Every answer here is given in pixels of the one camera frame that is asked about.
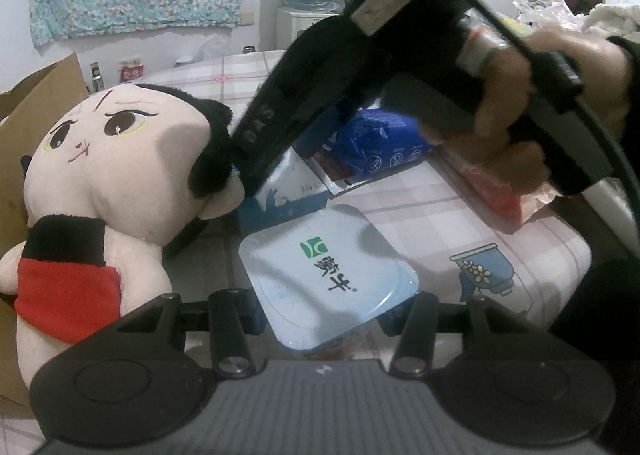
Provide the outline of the person right hand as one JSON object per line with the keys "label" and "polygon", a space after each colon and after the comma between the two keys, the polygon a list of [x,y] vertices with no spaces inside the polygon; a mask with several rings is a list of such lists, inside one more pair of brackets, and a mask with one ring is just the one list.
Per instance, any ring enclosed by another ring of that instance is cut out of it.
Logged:
{"label": "person right hand", "polygon": [[639,45],[538,30],[510,45],[487,27],[446,45],[387,103],[433,145],[516,195],[567,195],[639,170]]}

